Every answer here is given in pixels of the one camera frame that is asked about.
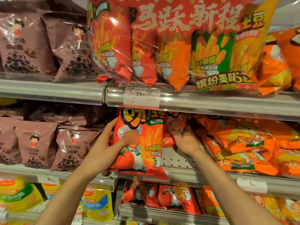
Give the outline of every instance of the store shelf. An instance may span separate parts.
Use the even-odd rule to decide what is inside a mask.
[[[43,169],[35,169],[26,167],[22,164],[6,165],[0,163],[0,177],[10,179],[25,179],[30,182],[40,182],[39,175],[44,175],[53,179],[59,179],[60,183],[64,182],[70,175],[69,172],[49,171]],[[88,187],[100,190],[108,190],[113,192],[118,183],[118,178],[114,172],[108,173],[106,176],[98,175]]]
[[[102,105],[104,100],[105,84],[99,85],[95,80],[64,84],[52,83],[49,76],[27,81],[19,75],[0,73],[0,97],[92,105]]]
[[[125,88],[110,83],[108,106],[124,107]],[[160,91],[160,110],[300,121],[300,93],[282,92],[272,98],[216,96],[199,92]]]
[[[46,200],[42,204],[35,206],[34,208],[28,210],[27,212],[23,213],[8,213],[6,215],[6,220],[29,220],[29,221],[36,221],[40,214],[43,212],[49,200]],[[77,211],[82,211],[81,206],[78,207]],[[120,225],[121,221],[119,220],[109,220],[106,222],[99,222],[92,218],[85,217],[82,221],[83,225]]]
[[[159,222],[167,222],[168,224],[197,224],[197,225],[228,225],[225,218],[202,215],[195,216],[186,212],[177,212],[171,210],[163,210],[157,208],[149,208],[147,206],[139,206],[134,204],[122,204],[119,207],[119,219],[126,220],[128,217],[136,221],[158,224]]]
[[[163,148],[162,166],[170,172],[170,182],[155,179],[151,180],[145,176],[136,176],[123,173],[116,173],[119,178],[134,179],[144,181],[155,181],[160,183],[171,183],[173,185],[187,185],[191,187],[202,187],[208,185],[196,163],[188,155],[185,155],[179,149],[175,151],[173,148]],[[279,178],[272,176],[243,174],[227,172],[231,178],[248,178],[253,181],[265,181],[267,183],[268,193],[284,194],[284,195],[300,195],[300,180],[290,178]]]

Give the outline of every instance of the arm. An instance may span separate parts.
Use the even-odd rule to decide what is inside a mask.
[[[88,183],[105,171],[117,157],[121,148],[128,145],[130,141],[127,137],[123,137],[116,144],[108,145],[111,130],[116,123],[117,118],[107,124],[91,151],[55,193],[35,225],[70,225],[72,223]]]
[[[176,144],[191,156],[211,186],[228,222],[231,225],[280,225],[268,210],[255,202],[199,146],[190,126],[182,137],[170,129]]]

